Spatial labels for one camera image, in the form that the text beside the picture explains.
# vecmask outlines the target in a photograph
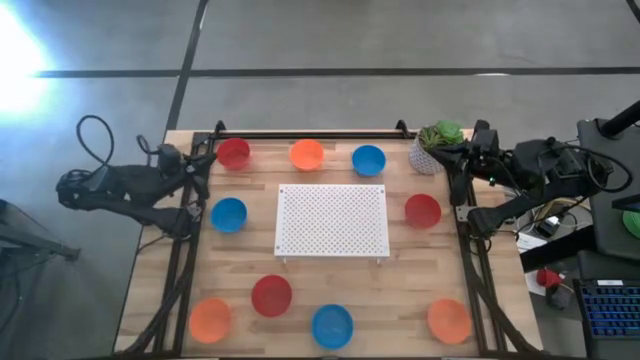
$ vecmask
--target orange bowl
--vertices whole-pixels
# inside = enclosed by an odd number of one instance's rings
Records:
[[[199,302],[191,311],[191,336],[203,344],[213,344],[224,338],[231,329],[231,309],[222,299],[209,298]]]
[[[298,140],[289,151],[289,159],[299,170],[315,170],[322,165],[324,149],[322,144],[315,140]]]
[[[427,324],[431,333],[448,345],[460,344],[471,335],[469,312],[456,300],[442,299],[431,304]]]

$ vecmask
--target green plant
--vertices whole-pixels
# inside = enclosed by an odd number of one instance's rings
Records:
[[[435,125],[423,127],[418,134],[420,146],[425,151],[439,145],[460,144],[463,140],[460,125],[447,120],[440,120]]]

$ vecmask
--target wooden table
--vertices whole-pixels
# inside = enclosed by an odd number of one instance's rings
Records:
[[[192,131],[170,131],[166,142],[188,153],[192,135]],[[477,355],[473,335],[461,345],[445,345],[431,335],[425,323],[426,309],[437,299],[454,298],[468,305],[446,175],[415,172],[407,154],[411,140],[320,142],[325,162],[316,172],[301,173],[293,168],[288,160],[292,140],[250,141],[251,164],[244,171],[227,172],[218,163],[211,168],[211,198],[202,221],[190,305],[208,297],[223,298],[232,308],[233,328],[227,338],[213,345],[200,344],[186,334],[182,355]],[[352,170],[351,153],[365,143],[375,144],[387,156],[387,165],[377,177],[362,178]],[[384,184],[391,257],[379,266],[373,260],[360,259],[291,259],[283,264],[274,258],[278,185],[307,183]],[[500,188],[479,180],[474,187],[480,205],[504,202]],[[429,194],[442,206],[442,219],[431,229],[415,230],[404,223],[404,203],[416,193]],[[229,196],[245,202],[248,222],[239,233],[221,234],[212,228],[209,211],[218,200]],[[176,194],[158,207],[178,206],[179,199]],[[498,301],[516,328],[541,348],[513,236],[499,234],[493,238],[489,253]],[[157,229],[145,228],[141,245],[158,235]],[[158,309],[170,243],[157,243],[137,256],[115,350],[131,344]],[[291,307],[277,318],[261,317],[251,306],[251,289],[267,274],[286,277],[294,289]],[[344,305],[355,321],[353,339],[337,352],[321,349],[310,334],[314,311],[328,303]],[[492,338],[488,311],[483,311],[483,318],[487,335]],[[173,338],[172,329],[169,326],[169,339]]]

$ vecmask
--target blue bowl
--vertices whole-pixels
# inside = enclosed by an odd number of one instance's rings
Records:
[[[211,210],[211,224],[220,232],[239,231],[246,223],[247,207],[240,199],[222,199]]]
[[[361,176],[376,176],[384,169],[387,158],[380,148],[373,145],[362,145],[353,152],[351,162]]]
[[[344,307],[325,305],[313,315],[311,333],[318,345],[338,350],[347,345],[353,336],[353,319]]]

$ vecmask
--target plant pot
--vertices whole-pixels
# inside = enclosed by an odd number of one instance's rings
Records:
[[[437,174],[444,170],[444,167],[420,146],[420,140],[417,136],[409,149],[409,162],[417,172],[426,175]]]

